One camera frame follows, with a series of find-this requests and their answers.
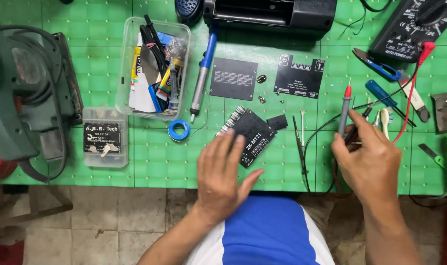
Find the green cutting mat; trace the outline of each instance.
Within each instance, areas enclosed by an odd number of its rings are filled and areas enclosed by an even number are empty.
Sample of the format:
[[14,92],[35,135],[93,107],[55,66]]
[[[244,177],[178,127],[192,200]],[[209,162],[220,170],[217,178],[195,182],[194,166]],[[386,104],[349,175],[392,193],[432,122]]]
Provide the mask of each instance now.
[[[328,119],[338,114],[341,98],[348,80],[352,78],[353,95],[356,105],[366,103],[369,97],[365,82],[375,79],[388,92],[397,90],[396,83],[388,83],[371,69],[367,68],[351,52],[357,47],[367,50],[387,21],[398,0],[384,13],[367,13],[365,25],[358,35],[353,35],[361,27],[358,23],[339,37],[345,25],[356,21],[363,14],[363,8],[357,0],[338,0],[335,22],[329,33],[321,41],[307,42],[270,33],[221,31],[218,36],[216,57],[257,62],[258,75],[265,74],[268,80],[256,84],[255,98],[262,95],[267,102],[259,100],[242,101],[209,97],[203,98],[204,111],[192,125],[195,134],[186,143],[173,142],[167,133],[168,123],[130,117],[130,163],[120,169],[86,167],[82,155],[82,130],[74,128],[71,133],[73,157],[63,174],[52,181],[59,185],[91,186],[127,186],[127,187],[166,187],[196,188],[196,160],[201,149],[212,140],[215,133],[228,119],[238,105],[252,109],[262,119],[285,114],[289,127],[279,131],[255,163],[245,170],[239,168],[239,178],[251,170],[262,167],[266,173],[256,184],[258,190],[306,191],[301,175],[301,165],[297,153],[294,128],[291,116],[295,115],[300,126],[300,111],[305,110],[305,139]],[[379,8],[386,0],[370,1]],[[114,106],[120,63],[123,25],[131,16],[149,14],[152,19],[176,22],[173,0],[74,0],[63,5],[57,0],[0,0],[0,21],[4,24],[27,24],[42,27],[49,32],[63,32],[68,38],[73,57],[74,68],[85,106]],[[207,46],[208,28],[201,21],[192,28],[194,49],[190,56],[190,68],[185,93],[185,108],[189,108],[194,85],[197,79],[198,62]],[[419,70],[417,90],[428,109],[432,111],[430,93],[447,92],[447,31],[436,42],[438,46],[431,57]],[[273,92],[279,55],[292,54],[294,62],[311,64],[312,59],[326,60],[324,77],[320,88],[319,100],[291,95],[277,96]],[[402,94],[394,97],[399,108],[405,110],[407,99]],[[190,119],[186,109],[182,117]],[[445,174],[434,161],[417,146],[426,143],[442,154],[444,135],[435,135],[434,120],[422,123],[415,115],[410,115],[418,127],[411,128],[397,142],[403,151],[402,165],[399,171],[399,194],[439,195],[444,191]],[[204,129],[196,131],[207,123]],[[393,139],[401,128],[402,120],[394,117],[389,126]],[[337,129],[333,122],[320,131],[307,150],[307,168],[311,190],[326,191],[332,181],[332,154],[330,143]],[[38,158],[32,163],[40,170],[55,172],[57,165],[47,166]],[[40,184],[17,169],[0,184]]]

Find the hand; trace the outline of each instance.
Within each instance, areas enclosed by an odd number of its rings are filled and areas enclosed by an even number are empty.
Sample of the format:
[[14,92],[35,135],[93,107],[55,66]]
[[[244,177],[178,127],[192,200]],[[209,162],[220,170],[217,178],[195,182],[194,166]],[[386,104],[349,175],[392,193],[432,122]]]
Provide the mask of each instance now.
[[205,147],[197,161],[198,199],[193,210],[217,225],[227,219],[248,197],[259,176],[264,172],[257,169],[237,184],[238,165],[245,147],[245,138],[228,129]]
[[346,183],[364,206],[376,207],[397,202],[397,178],[402,151],[391,143],[366,118],[350,109],[348,112],[358,128],[362,147],[350,153],[344,139],[335,133],[331,145]]

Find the desoldering pump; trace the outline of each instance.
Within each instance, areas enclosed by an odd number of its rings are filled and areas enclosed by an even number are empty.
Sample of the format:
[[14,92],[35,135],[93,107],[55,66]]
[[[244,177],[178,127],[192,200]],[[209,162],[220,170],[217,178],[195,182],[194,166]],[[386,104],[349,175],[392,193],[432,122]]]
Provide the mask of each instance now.
[[203,54],[202,61],[199,62],[199,75],[197,77],[196,89],[194,90],[194,96],[191,103],[191,122],[194,121],[196,115],[199,115],[200,101],[202,100],[203,91],[205,89],[205,83],[210,71],[210,64],[212,63],[212,57],[214,57],[215,44],[217,43],[217,29],[211,28],[209,34],[209,43],[207,45],[207,51]]

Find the blue electrical tape roll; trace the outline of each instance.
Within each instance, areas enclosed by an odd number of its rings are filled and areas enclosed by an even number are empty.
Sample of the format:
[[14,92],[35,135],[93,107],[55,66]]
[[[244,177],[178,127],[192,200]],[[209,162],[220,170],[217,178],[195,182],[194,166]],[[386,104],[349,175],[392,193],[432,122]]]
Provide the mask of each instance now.
[[[174,130],[176,129],[176,126],[182,125],[184,127],[184,133],[179,135]],[[168,128],[168,134],[171,139],[174,141],[180,142],[184,140],[187,136],[189,136],[189,133],[191,132],[191,126],[189,126],[189,123],[185,120],[175,120],[169,124]]]

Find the clear plastic box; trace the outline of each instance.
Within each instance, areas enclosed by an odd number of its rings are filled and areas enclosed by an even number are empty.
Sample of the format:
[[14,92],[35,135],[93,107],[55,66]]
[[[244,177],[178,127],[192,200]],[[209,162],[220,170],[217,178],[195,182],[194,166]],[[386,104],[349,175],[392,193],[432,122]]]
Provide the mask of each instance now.
[[178,113],[173,116],[163,115],[161,113],[143,113],[133,112],[135,109],[128,106],[130,83],[132,77],[132,64],[134,57],[134,49],[138,43],[138,33],[140,32],[140,25],[146,25],[146,21],[143,17],[133,16],[125,21],[125,27],[123,31],[123,41],[121,49],[121,61],[119,69],[119,80],[117,82],[117,91],[115,93],[115,107],[120,113],[126,115],[134,115],[144,118],[158,119],[164,121],[174,121],[182,115],[182,98],[186,88],[186,76],[189,61],[189,54],[191,53],[191,30],[184,24],[170,23],[164,21],[152,20],[153,27],[157,32],[171,34],[176,37],[185,38],[188,40],[186,47],[186,56],[183,61],[182,68],[182,87],[179,93],[179,105]]
[[[82,115],[84,164],[126,166],[129,163],[128,117],[114,107],[85,107]],[[113,147],[104,152],[106,145]]]

